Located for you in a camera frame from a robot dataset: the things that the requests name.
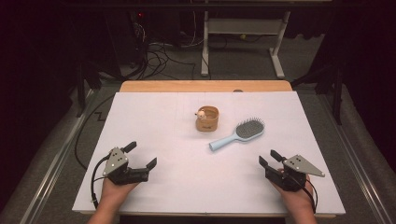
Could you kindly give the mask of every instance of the light blue hairbrush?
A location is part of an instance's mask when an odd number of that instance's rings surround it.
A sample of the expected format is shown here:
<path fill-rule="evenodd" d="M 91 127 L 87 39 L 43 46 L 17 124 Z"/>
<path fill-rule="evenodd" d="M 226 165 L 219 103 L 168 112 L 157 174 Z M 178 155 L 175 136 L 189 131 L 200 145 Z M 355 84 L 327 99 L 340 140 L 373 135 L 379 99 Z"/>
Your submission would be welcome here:
<path fill-rule="evenodd" d="M 264 133 L 264 126 L 265 124 L 261 119 L 247 119 L 236 126 L 232 135 L 209 143 L 209 147 L 212 151 L 216 151 L 217 149 L 231 143 L 233 140 L 239 140 L 242 142 L 250 141 Z"/>

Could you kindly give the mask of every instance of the human hand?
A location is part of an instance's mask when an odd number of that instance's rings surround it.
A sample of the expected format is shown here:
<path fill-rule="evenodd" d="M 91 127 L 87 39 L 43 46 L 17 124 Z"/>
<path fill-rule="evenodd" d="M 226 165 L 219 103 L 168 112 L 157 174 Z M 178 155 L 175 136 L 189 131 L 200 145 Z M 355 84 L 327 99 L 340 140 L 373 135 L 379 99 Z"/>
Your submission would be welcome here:
<path fill-rule="evenodd" d="M 312 209 L 312 201 L 306 192 L 304 192 L 302 189 L 299 189 L 296 192 L 285 191 L 273 182 L 271 182 L 271 184 L 277 189 L 277 191 L 279 191 L 283 203 L 297 224 L 317 223 L 315 220 L 314 211 Z M 305 182 L 305 188 L 311 195 L 313 195 L 313 188 L 310 184 Z"/>
<path fill-rule="evenodd" d="M 125 202 L 129 192 L 136 188 L 138 184 L 115 185 L 111 180 L 105 178 L 99 205 L 88 223 L 112 223 L 114 216 Z"/>
<path fill-rule="evenodd" d="M 115 185 L 111 180 L 105 178 L 102 186 L 102 196 L 99 202 L 106 204 L 108 208 L 114 208 L 116 211 L 119 210 L 120 206 L 124 203 L 129 192 L 136 188 L 139 183 L 127 184 L 127 185 Z"/>

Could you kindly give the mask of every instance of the white paper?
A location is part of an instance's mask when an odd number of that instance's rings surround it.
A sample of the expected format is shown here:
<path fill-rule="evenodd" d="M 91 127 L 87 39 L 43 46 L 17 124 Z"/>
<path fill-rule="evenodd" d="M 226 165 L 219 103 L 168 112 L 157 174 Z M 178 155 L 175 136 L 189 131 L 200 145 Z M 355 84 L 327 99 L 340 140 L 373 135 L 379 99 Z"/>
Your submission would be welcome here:
<path fill-rule="evenodd" d="M 219 110 L 219 127 L 196 130 L 194 113 L 204 105 Z M 265 122 L 264 134 L 249 142 L 234 141 L 216 152 L 208 144 L 233 133 L 249 118 Z M 126 154 L 129 167 L 142 168 L 157 158 L 148 182 L 134 189 L 123 213 L 283 215 L 278 192 L 259 165 L 274 149 L 289 158 L 301 154 L 326 176 L 311 176 L 318 191 L 318 214 L 344 214 L 331 174 L 318 148 L 296 92 L 123 92 L 117 93 L 92 155 L 73 210 L 89 213 L 93 167 L 113 147 L 137 147 Z M 99 167 L 97 177 L 104 170 Z M 100 200 L 102 181 L 95 183 Z"/>

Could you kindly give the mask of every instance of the small wooden basket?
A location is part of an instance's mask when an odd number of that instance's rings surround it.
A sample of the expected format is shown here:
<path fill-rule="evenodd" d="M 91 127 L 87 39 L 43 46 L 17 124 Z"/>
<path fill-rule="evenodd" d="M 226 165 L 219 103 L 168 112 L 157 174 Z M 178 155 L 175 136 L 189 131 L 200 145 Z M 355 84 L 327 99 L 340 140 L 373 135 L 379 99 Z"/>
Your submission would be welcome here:
<path fill-rule="evenodd" d="M 205 105 L 199 108 L 198 111 L 204 110 L 206 118 L 195 121 L 197 130 L 200 132 L 214 132 L 218 128 L 219 111 L 211 105 Z"/>

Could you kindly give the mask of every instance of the equipment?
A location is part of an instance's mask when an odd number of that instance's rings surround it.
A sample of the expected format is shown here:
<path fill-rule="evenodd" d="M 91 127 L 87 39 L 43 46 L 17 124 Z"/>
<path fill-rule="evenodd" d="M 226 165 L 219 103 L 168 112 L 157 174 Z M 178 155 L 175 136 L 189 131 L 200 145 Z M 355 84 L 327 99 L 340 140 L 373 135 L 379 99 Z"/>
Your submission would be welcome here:
<path fill-rule="evenodd" d="M 151 162 L 149 162 L 146 165 L 146 168 L 132 169 L 128 167 L 128 158 L 124 155 L 124 153 L 130 152 L 135 147 L 136 142 L 132 142 L 123 148 L 114 147 L 107 156 L 103 157 L 96 164 L 95 168 L 93 169 L 91 181 L 92 202 L 95 205 L 95 208 L 98 206 L 98 202 L 93 191 L 93 183 L 97 180 L 95 179 L 95 174 L 99 165 L 103 161 L 108 160 L 105 170 L 103 171 L 104 177 L 102 178 L 107 177 L 116 185 L 126 185 L 149 181 L 149 171 L 157 165 L 157 158 L 154 158 Z"/>
<path fill-rule="evenodd" d="M 324 177 L 325 174 L 301 155 L 295 155 L 286 159 L 279 155 L 275 150 L 271 150 L 270 154 L 274 159 L 283 163 L 283 172 L 272 168 L 263 157 L 259 156 L 259 164 L 265 169 L 265 177 L 285 191 L 297 191 L 302 189 L 311 199 L 312 209 L 314 210 L 314 213 L 316 213 L 318 194 L 312 183 L 306 179 L 306 174 L 321 177 Z M 306 182 L 308 182 L 314 189 L 317 196 L 316 202 L 314 201 L 312 194 L 305 188 Z"/>

